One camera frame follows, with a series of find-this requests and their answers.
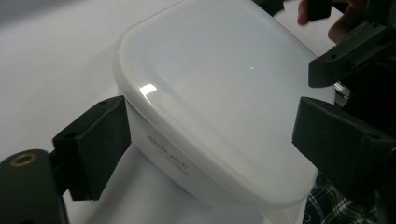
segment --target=plaid fabric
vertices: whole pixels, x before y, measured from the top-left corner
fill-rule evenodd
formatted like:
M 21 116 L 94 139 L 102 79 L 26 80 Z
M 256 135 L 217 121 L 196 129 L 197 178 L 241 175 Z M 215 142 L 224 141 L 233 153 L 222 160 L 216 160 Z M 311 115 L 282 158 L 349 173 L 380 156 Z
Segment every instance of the plaid fabric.
M 318 174 L 316 185 L 306 203 L 304 224 L 375 224 L 378 223 L 378 198 L 362 205 L 343 197 L 332 183 Z

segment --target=white surface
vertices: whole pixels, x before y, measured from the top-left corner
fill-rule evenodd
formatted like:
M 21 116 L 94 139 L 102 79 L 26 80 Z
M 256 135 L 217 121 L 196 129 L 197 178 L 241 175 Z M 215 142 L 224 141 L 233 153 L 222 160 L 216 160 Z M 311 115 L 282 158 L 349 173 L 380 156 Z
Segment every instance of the white surface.
M 167 170 L 177 183 L 206 202 L 223 201 L 210 190 L 229 191 L 269 217 L 301 202 L 315 182 L 317 169 L 291 143 L 300 97 L 334 100 L 333 87 L 306 85 L 314 59 L 250 1 L 191 0 L 128 30 L 114 64 L 125 97 L 185 165 Z M 133 127 L 142 132 L 133 141 L 147 142 L 138 148 L 160 168 L 171 162 L 151 153 L 149 130 Z M 219 182 L 213 189 L 189 184 L 210 176 Z
M 120 35 L 176 2 L 1 1 L 0 159 L 30 148 L 52 151 L 56 133 L 92 105 L 117 95 L 112 59 Z M 295 24 L 295 17 L 284 22 Z M 320 26 L 321 33 L 307 36 L 307 42 L 326 39 L 328 27 Z M 64 198 L 72 224 L 262 222 L 246 207 L 214 209 L 196 201 L 133 148 L 99 202 L 71 202 L 68 193 Z

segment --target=container lid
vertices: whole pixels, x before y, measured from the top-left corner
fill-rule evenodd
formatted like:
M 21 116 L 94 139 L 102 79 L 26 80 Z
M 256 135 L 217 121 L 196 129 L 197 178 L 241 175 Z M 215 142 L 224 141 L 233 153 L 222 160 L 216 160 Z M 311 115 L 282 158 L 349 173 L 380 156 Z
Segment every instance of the container lid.
M 258 210 L 299 203 L 317 169 L 291 143 L 314 55 L 249 0 L 187 0 L 127 30 L 114 61 L 129 103 Z

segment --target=person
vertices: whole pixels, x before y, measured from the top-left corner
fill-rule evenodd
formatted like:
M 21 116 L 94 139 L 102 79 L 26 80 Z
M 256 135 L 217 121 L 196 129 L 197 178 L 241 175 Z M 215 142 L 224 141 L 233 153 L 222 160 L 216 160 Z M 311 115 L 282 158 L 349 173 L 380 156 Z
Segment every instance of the person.
M 310 0 L 301 0 L 298 6 L 297 22 L 302 26 L 305 26 L 309 23 L 308 10 L 315 10 L 314 8 L 308 8 L 309 1 Z M 346 8 L 344 15 L 330 28 L 328 33 L 330 40 L 333 41 L 336 45 L 338 45 L 343 41 L 344 37 L 351 30 L 353 30 L 356 26 L 358 26 L 364 21 L 366 0 L 333 0 L 333 2 L 348 3 L 348 7 Z M 394 83 L 395 76 L 387 76 L 387 77 L 390 77 L 391 80 L 393 80 L 390 81 L 390 83 Z M 361 104 L 362 106 L 366 106 L 365 108 L 375 107 L 371 105 L 370 102 L 366 104 L 365 101 L 371 101 L 371 100 L 367 100 L 367 98 L 365 97 L 371 97 L 371 96 L 362 95 L 361 96 L 362 101 L 358 104 Z M 364 121 L 369 121 L 369 123 L 370 122 L 375 123 L 375 118 L 373 117 L 378 118 L 378 116 L 373 116 L 373 113 L 371 113 L 371 115 L 368 115 L 367 118 L 361 117 L 359 119 L 362 119 Z M 371 199 L 372 200 L 369 203 L 365 203 L 365 204 L 351 201 L 348 198 L 344 197 L 334 187 L 332 182 L 326 178 L 326 176 L 319 173 L 317 177 L 316 185 L 314 186 L 307 200 L 303 223 L 304 224 L 393 223 L 395 221 L 394 215 L 388 217 L 389 215 L 387 215 L 387 213 L 393 214 L 394 211 L 389 212 L 389 206 L 384 205 L 383 200 L 381 200 L 378 194 L 374 193 Z
M 307 25 L 308 20 L 308 1 L 302 0 L 298 6 L 298 19 L 300 25 Z M 365 0 L 334 0 L 334 3 L 348 3 L 344 15 L 329 30 L 329 38 L 335 44 L 339 44 L 344 36 L 364 20 Z

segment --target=white table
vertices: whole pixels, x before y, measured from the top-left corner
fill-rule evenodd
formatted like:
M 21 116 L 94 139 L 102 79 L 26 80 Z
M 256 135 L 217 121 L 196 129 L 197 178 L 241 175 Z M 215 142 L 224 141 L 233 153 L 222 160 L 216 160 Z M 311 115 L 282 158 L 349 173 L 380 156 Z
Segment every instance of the white table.
M 0 2 L 0 160 L 41 148 L 92 105 L 118 95 L 115 44 L 129 26 L 180 0 Z M 330 21 L 300 28 L 297 2 L 276 18 L 317 55 L 332 46 Z M 71 224 L 260 224 L 250 208 L 209 207 L 129 148 L 98 202 L 64 195 Z

